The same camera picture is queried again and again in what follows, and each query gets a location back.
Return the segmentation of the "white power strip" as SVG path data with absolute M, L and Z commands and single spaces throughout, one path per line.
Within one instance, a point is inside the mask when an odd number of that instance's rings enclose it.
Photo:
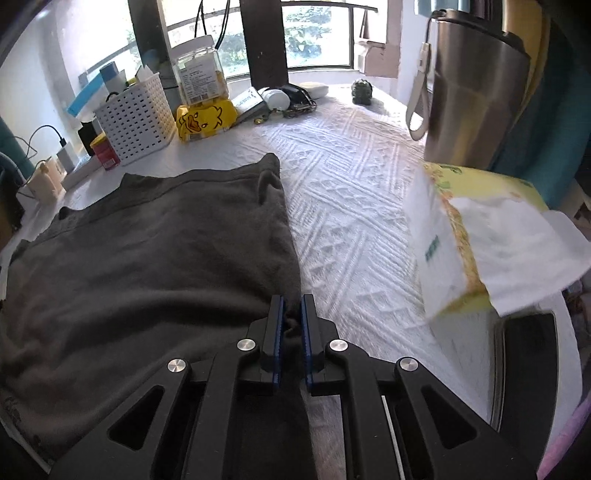
M 101 163 L 96 156 L 88 157 L 81 161 L 71 172 L 61 180 L 62 188 L 65 191 L 74 189 L 78 184 L 84 182 L 94 172 L 101 169 Z

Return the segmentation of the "yellow duck snack bag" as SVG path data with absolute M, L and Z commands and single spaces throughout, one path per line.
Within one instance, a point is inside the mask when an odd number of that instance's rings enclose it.
M 193 105 L 180 105 L 175 121 L 181 142 L 187 143 L 217 135 L 238 120 L 238 112 L 228 99 L 216 98 Z

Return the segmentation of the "yellow tissue box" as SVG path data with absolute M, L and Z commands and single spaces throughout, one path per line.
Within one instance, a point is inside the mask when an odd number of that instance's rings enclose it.
M 589 240 L 525 180 L 426 162 L 404 211 L 428 319 L 489 308 L 514 314 L 590 269 Z

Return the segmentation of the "black power adapter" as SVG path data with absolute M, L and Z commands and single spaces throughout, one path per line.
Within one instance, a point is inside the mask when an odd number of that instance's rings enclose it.
M 81 127 L 78 129 L 77 133 L 87 154 L 90 157 L 94 156 L 94 150 L 91 147 L 91 143 L 102 133 L 102 128 L 100 127 L 98 119 L 93 117 L 91 120 L 82 121 Z

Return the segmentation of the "white perforated plastic basket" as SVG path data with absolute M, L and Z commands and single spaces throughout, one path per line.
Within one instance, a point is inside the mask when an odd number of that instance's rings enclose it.
M 106 101 L 95 116 L 122 165 L 162 150 L 176 132 L 158 73 Z

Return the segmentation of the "small dark figurine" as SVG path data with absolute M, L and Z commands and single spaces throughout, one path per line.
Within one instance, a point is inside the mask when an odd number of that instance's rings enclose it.
M 373 99 L 373 85 L 366 79 L 353 81 L 351 86 L 353 104 L 369 106 Z

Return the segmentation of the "clear jar white lid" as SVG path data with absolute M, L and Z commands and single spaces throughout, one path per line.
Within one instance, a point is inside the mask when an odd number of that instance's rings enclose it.
M 170 60 L 185 105 L 228 99 L 228 84 L 211 35 L 176 45 Z

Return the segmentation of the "white usb charger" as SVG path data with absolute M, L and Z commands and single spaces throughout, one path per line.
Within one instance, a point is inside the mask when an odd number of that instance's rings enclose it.
M 57 152 L 57 158 L 67 174 L 74 171 L 79 163 L 79 157 L 72 144 L 64 138 L 60 140 L 60 149 Z

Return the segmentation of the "cream cartoon mug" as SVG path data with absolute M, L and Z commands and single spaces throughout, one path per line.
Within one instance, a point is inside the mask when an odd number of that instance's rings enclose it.
M 34 198 L 42 205 L 56 202 L 64 191 L 62 180 L 66 176 L 60 161 L 56 157 L 40 161 L 27 186 Z

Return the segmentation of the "keys and black pouch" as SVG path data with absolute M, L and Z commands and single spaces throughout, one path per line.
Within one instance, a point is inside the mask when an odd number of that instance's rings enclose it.
M 280 88 L 249 87 L 231 99 L 238 112 L 236 124 L 252 121 L 259 125 L 273 114 L 283 118 L 294 118 L 314 112 L 317 101 L 327 96 L 329 86 L 322 83 L 287 83 Z

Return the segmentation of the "blue white pack in basket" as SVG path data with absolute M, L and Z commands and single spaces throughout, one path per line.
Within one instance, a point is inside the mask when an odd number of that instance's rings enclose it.
M 125 88 L 125 72 L 120 71 L 114 62 L 110 62 L 78 93 L 66 112 L 80 122 L 88 122 L 109 96 L 121 94 Z

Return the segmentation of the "red tin can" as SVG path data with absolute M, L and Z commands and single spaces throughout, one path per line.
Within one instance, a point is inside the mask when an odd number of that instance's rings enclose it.
M 94 155 L 106 171 L 109 171 L 120 164 L 119 157 L 104 132 L 100 133 L 90 143 L 90 148 L 93 150 Z

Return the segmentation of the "dark grey t-shirt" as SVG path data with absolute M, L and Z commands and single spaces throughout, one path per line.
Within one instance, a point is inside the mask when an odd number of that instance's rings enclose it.
M 127 174 L 63 208 L 8 268 L 1 304 L 5 479 L 313 479 L 297 380 L 233 380 L 238 342 L 283 297 L 280 351 L 296 364 L 300 268 L 280 162 L 176 177 Z

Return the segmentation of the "black smartphone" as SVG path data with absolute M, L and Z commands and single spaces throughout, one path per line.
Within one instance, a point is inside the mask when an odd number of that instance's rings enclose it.
M 504 318 L 496 325 L 491 426 L 534 467 L 552 430 L 558 373 L 553 313 Z

